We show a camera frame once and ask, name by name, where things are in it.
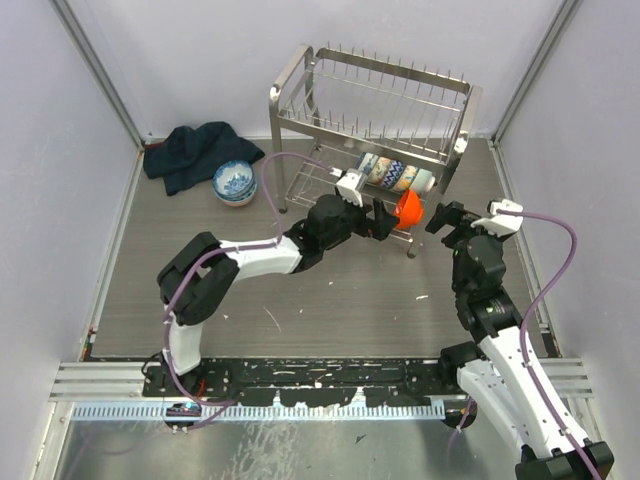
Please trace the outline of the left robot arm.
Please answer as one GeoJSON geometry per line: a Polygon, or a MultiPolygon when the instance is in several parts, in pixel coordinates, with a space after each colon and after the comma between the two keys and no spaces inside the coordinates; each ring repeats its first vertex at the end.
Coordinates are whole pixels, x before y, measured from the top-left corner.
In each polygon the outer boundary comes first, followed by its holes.
{"type": "Polygon", "coordinates": [[[230,242],[208,231],[197,234],[157,276],[165,309],[165,385],[178,396],[197,390],[203,324],[234,284],[304,272],[353,235],[383,241],[398,223],[378,198],[356,206],[337,194],[325,194],[305,218],[275,238],[230,242]]]}

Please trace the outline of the blue white floral bowl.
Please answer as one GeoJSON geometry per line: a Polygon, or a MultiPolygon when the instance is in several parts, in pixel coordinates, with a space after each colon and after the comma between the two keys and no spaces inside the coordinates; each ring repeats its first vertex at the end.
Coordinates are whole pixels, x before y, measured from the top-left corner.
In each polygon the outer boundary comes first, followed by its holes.
{"type": "Polygon", "coordinates": [[[223,197],[236,199],[256,184],[252,166],[244,160],[226,162],[212,179],[213,190],[223,197]]]}

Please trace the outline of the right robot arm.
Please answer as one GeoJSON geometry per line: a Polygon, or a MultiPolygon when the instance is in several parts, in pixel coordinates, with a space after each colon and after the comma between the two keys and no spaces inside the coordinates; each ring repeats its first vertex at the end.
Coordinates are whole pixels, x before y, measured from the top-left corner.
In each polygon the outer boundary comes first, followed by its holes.
{"type": "Polygon", "coordinates": [[[614,464],[610,447],[575,420],[530,341],[537,306],[520,313],[503,286],[503,244],[528,216],[506,199],[492,201],[485,217],[451,202],[427,224],[429,233],[452,229],[442,242],[452,251],[457,316],[472,336],[442,349],[438,379],[449,393],[464,391],[514,447],[517,478],[604,479],[614,464]]]}

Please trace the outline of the plain orange bowl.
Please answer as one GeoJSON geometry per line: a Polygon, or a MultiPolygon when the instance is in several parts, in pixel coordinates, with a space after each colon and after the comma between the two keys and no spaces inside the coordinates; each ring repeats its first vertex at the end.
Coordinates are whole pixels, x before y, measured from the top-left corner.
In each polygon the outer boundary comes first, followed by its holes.
{"type": "Polygon", "coordinates": [[[404,192],[395,206],[393,215],[397,219],[396,228],[407,230],[418,225],[423,217],[424,209],[419,195],[411,189],[404,192]]]}

